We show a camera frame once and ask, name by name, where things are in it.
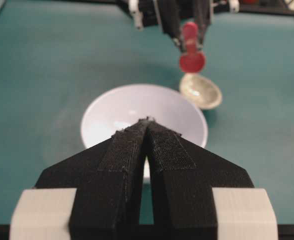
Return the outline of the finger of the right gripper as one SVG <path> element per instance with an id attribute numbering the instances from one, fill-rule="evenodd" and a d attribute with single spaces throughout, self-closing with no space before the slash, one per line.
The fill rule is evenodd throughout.
<path id="1" fill-rule="evenodd" d="M 212 0 L 193 0 L 193 18 L 198 27 L 197 48 L 203 49 L 205 34 L 214 14 Z"/>
<path id="2" fill-rule="evenodd" d="M 164 34 L 167 34 L 174 45 L 182 53 L 184 51 L 181 37 L 180 6 L 177 0 L 159 0 L 158 10 L 160 14 L 161 27 Z"/>

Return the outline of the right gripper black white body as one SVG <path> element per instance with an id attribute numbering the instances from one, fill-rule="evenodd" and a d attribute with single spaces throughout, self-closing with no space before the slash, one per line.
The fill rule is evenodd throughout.
<path id="1" fill-rule="evenodd" d="M 192 18 L 198 27 L 212 23 L 215 13 L 238 13 L 238 0 L 118 0 L 116 4 L 132 17 L 138 30 L 158 25 L 161 30 L 180 27 Z"/>

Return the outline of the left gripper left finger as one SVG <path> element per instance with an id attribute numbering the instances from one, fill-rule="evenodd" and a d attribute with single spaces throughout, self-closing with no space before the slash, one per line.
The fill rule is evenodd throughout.
<path id="1" fill-rule="evenodd" d="M 12 240 L 114 240 L 139 222 L 147 120 L 42 171 L 13 212 Z"/>

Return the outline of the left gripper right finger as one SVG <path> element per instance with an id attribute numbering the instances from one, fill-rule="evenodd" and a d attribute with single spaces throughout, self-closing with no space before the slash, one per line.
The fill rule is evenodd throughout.
<path id="1" fill-rule="evenodd" d="M 244 168 L 155 122 L 146 140 L 154 224 L 171 239 L 278 239 L 269 196 Z"/>

